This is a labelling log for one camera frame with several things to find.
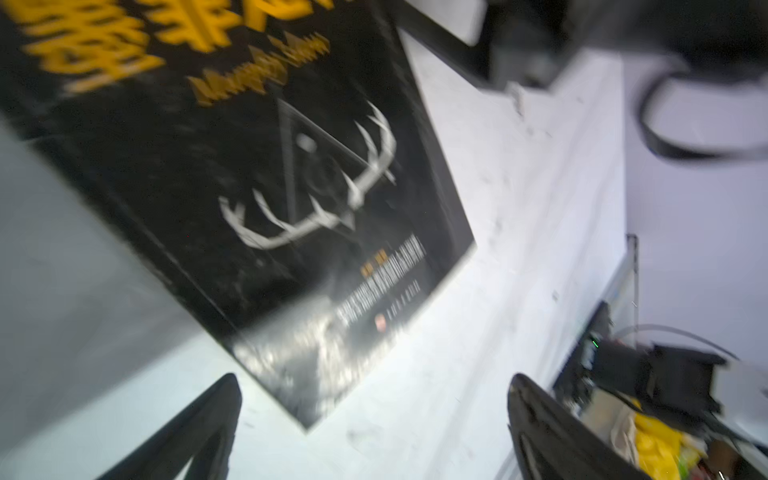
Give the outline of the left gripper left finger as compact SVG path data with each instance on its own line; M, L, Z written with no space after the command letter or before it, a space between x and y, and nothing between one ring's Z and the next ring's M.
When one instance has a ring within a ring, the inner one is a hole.
M154 435L101 475L103 479L225 479L242 393L228 373Z

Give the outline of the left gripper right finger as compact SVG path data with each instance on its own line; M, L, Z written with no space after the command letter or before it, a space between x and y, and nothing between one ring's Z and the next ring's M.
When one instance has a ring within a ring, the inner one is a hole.
M646 479L524 374L511 379L509 431L524 479Z

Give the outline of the black antler cover book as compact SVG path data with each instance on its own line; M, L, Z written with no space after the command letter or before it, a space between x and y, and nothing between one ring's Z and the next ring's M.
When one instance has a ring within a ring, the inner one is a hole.
M474 242L384 1L5 1L1 116L305 429Z

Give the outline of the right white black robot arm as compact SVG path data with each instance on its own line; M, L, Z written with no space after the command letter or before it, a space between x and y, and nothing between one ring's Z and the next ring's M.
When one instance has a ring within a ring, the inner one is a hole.
M662 54L671 66L646 83L634 118L644 146L684 166L746 163L767 156L752 147L695 147L652 127L663 92L676 82L731 87L767 73L764 1L559 1L553 28L559 46ZM632 350L615 342L595 348L591 380L642 412L687 433L722 436L767 451L767 377L734 358L668 345Z

